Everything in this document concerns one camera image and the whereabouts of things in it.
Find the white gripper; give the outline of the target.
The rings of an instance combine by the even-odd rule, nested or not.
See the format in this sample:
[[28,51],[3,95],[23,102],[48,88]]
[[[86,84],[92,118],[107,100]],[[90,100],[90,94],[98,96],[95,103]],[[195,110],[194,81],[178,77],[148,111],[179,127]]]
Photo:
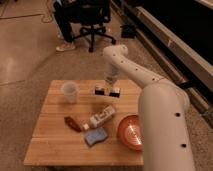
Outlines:
[[[105,85],[107,87],[113,87],[114,84],[116,83],[116,81],[117,81],[117,77],[116,76],[113,76],[113,77],[106,76],[105,77]],[[101,87],[101,86],[96,86],[95,87],[95,94],[96,95],[104,95],[105,94],[105,89],[103,87]],[[120,88],[113,88],[110,91],[109,95],[111,97],[120,97]]]

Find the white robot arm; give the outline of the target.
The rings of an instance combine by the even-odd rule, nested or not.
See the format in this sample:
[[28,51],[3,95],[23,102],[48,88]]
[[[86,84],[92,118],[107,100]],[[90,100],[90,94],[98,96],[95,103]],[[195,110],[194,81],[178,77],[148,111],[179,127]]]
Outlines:
[[188,94],[172,81],[129,60],[127,55],[125,45],[103,49],[105,93],[112,92],[118,71],[142,89],[138,114],[144,138],[144,171],[196,171],[185,120],[190,106]]

